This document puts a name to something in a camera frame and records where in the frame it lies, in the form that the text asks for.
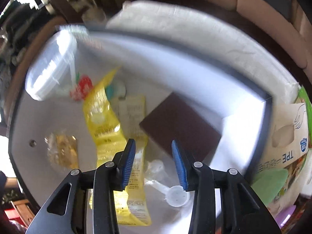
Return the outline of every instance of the yellow plastic bag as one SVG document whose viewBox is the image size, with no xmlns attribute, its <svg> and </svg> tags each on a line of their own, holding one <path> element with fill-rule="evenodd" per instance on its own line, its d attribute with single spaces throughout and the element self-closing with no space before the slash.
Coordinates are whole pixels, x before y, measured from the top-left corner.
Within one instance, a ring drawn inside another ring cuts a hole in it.
<svg viewBox="0 0 312 234">
<path fill-rule="evenodd" d="M 112 70 L 88 94 L 83 105 L 85 120 L 97 148 L 97 167 L 111 161 L 115 153 L 123 151 L 127 140 L 115 112 L 105 94 L 118 69 Z M 136 142 L 136 154 L 129 184 L 125 191 L 114 191 L 115 208 L 119 224 L 148 226 L 151 219 L 146 207 L 144 193 L 143 162 L 147 136 L 139 129 L 139 121 L 144 117 L 144 97 L 117 101 L 115 107 L 122 124 L 127 129 L 128 138 Z"/>
</svg>

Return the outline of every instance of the white plastic container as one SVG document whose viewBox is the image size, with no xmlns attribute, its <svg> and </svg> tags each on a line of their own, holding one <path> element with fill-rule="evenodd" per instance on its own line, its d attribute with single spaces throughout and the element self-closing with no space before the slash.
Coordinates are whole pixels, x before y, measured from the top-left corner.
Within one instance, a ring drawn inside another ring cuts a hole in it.
<svg viewBox="0 0 312 234">
<path fill-rule="evenodd" d="M 38 101 L 54 96 L 69 98 L 76 84 L 76 52 L 77 41 L 69 32 L 53 35 L 29 68 L 25 81 L 28 94 Z"/>
</svg>

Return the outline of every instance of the white plastic scoop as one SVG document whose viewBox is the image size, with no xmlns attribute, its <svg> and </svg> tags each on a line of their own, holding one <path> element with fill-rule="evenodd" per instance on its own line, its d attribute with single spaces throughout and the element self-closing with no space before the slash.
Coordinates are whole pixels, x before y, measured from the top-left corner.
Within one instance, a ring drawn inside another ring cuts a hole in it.
<svg viewBox="0 0 312 234">
<path fill-rule="evenodd" d="M 184 191 L 182 186 L 167 187 L 156 180 L 147 179 L 144 179 L 144 183 L 163 193 L 166 202 L 172 207 L 181 207 L 190 199 L 190 194 Z"/>
</svg>

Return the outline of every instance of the small plastic bag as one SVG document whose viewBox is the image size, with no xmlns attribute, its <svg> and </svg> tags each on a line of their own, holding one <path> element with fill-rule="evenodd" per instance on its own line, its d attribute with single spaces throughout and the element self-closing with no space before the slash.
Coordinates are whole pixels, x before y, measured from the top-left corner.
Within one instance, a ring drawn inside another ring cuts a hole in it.
<svg viewBox="0 0 312 234">
<path fill-rule="evenodd" d="M 96 144 L 97 167 L 112 161 L 117 152 L 123 151 L 127 144 L 126 138 L 135 140 L 136 153 L 129 184 L 124 191 L 114 191 L 114 203 L 118 224 L 149 226 L 152 221 L 143 187 L 144 150 L 148 138 L 139 128 L 139 122 L 145 115 L 145 97 L 127 96 L 124 100 L 115 99 L 113 110 L 106 92 L 118 69 L 106 74 L 91 90 L 83 104 L 83 112 L 88 130 Z M 123 92 L 121 95 L 124 95 L 125 89 L 118 92 Z M 93 196 L 90 206 L 93 207 Z"/>
<path fill-rule="evenodd" d="M 48 160 L 59 173 L 67 175 L 72 169 L 78 168 L 77 140 L 64 132 L 51 133 L 46 138 L 48 144 Z"/>
</svg>

